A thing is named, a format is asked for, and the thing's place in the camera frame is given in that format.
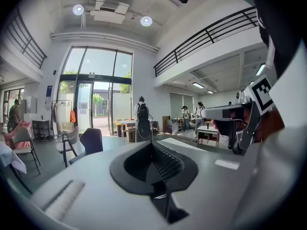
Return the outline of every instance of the black chair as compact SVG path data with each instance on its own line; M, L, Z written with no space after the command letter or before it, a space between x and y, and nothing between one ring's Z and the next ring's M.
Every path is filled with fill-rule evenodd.
M101 130L98 128L88 128L81 136L80 142L84 145L85 151L77 157L69 160L70 164L77 160L96 152L103 151Z

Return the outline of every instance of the tree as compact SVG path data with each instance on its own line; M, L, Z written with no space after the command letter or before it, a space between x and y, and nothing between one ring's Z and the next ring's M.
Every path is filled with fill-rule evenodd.
M77 71L74 70L70 70L70 71L65 71L64 74L77 74ZM61 82L61 86L59 88L59 92L62 94L67 94L67 93L73 93L73 91L71 91L71 88L74 88L74 82L70 82L70 81L62 81Z
M124 78L131 78L131 72L128 71L127 74L124 75ZM121 87L120 93L121 94L129 94L130 93L130 85L129 84L120 84Z
M99 94L93 94L93 103L95 104L95 117L97 117L97 104L100 104L104 101L104 98Z

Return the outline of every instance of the ceiling light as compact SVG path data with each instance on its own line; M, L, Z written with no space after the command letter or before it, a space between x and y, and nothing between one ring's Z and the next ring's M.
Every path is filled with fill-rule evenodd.
M143 26L150 26L152 23L153 23L153 20L149 16L144 16L143 18L141 18L141 24Z
M81 4L76 4L73 9L72 12L75 15L82 15L84 13L84 7Z
M201 86L200 84L198 84L198 83L196 83L196 82L194 82L193 85L196 86L196 87L199 87L199 88L203 89L203 86Z
M261 64L259 70L256 73L256 76L259 76L264 68L265 68L265 64Z

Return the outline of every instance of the air conditioning unit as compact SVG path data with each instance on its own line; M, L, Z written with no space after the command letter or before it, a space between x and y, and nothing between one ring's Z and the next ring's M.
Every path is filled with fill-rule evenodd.
M112 0L96 0L95 10L90 11L95 21L122 24L125 19L128 4Z

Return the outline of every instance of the chair backrest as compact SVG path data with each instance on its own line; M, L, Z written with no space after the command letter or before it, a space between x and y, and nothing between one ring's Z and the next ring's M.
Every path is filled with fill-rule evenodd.
M87 155L103 151L101 130L98 128L88 128L81 135L80 142L84 145Z
M66 135L69 142L72 145L75 144L79 140L79 126L76 126L76 128L72 132L67 133Z
M16 135L12 137L13 143L22 142L22 141L30 141L31 136L29 130L26 127L20 127L17 130Z

